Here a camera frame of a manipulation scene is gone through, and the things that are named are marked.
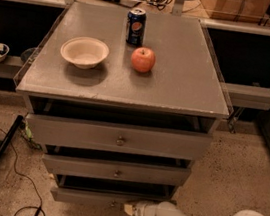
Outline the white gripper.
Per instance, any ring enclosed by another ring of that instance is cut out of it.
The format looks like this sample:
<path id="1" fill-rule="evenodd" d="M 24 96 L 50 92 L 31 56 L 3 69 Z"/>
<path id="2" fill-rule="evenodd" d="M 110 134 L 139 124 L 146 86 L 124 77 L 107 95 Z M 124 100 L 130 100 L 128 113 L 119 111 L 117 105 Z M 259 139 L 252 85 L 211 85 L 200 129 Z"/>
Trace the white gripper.
<path id="1" fill-rule="evenodd" d="M 135 206 L 131 204 L 123 205 L 124 212 L 130 216 L 156 216 L 157 203 L 140 201 Z"/>

